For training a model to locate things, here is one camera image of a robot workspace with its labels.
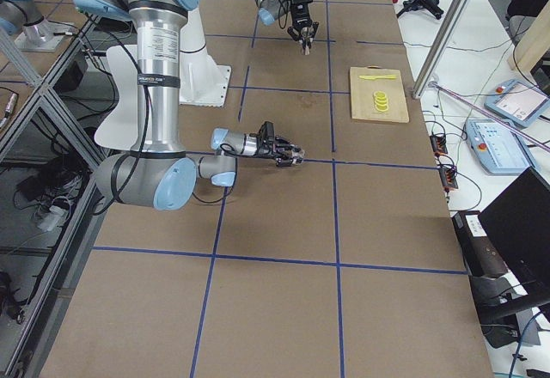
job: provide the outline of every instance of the black screen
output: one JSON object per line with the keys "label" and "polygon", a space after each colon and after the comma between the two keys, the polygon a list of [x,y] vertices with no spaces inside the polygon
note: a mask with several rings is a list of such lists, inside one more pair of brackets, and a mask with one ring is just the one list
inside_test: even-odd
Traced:
{"label": "black screen", "polygon": [[[526,169],[479,218],[523,288],[550,293],[550,185],[544,178]],[[548,314],[550,304],[541,309]]]}

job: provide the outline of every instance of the blue and white device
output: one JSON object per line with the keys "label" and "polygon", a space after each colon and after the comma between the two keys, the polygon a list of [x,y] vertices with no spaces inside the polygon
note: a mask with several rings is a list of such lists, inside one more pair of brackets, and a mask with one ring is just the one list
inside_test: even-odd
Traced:
{"label": "blue and white device", "polygon": [[520,127],[530,126],[550,106],[550,99],[539,89],[518,80],[508,80],[487,96],[485,107],[512,120]]}
{"label": "blue and white device", "polygon": [[490,119],[466,121],[467,140],[481,166],[490,174],[521,174],[536,168],[536,162],[525,142],[499,123]]}

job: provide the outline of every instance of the black monitor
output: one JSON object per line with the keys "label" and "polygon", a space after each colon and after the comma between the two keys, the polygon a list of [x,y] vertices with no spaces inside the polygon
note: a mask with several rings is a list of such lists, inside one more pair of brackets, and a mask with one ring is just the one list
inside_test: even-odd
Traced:
{"label": "black monitor", "polygon": [[528,292],[478,311],[481,323],[539,307],[550,320],[550,185],[526,169],[480,214],[493,246]]}

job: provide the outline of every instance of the label on robot arm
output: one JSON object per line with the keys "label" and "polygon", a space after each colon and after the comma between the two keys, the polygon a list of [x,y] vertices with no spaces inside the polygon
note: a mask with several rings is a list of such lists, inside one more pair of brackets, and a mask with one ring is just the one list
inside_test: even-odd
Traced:
{"label": "label on robot arm", "polygon": [[487,237],[487,233],[481,226],[481,222],[477,215],[466,215],[466,222],[474,238]]}
{"label": "label on robot arm", "polygon": [[144,59],[178,62],[180,42],[178,32],[161,27],[137,29],[139,56]]}

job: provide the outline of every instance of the black tripod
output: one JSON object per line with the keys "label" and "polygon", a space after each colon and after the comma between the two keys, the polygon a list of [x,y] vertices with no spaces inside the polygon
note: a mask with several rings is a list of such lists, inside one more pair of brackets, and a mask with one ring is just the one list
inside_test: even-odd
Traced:
{"label": "black tripod", "polygon": [[441,19],[443,10],[438,6],[439,0],[406,0],[403,2],[403,9],[397,14],[397,18],[407,11],[416,11],[426,9],[434,15],[436,19]]}

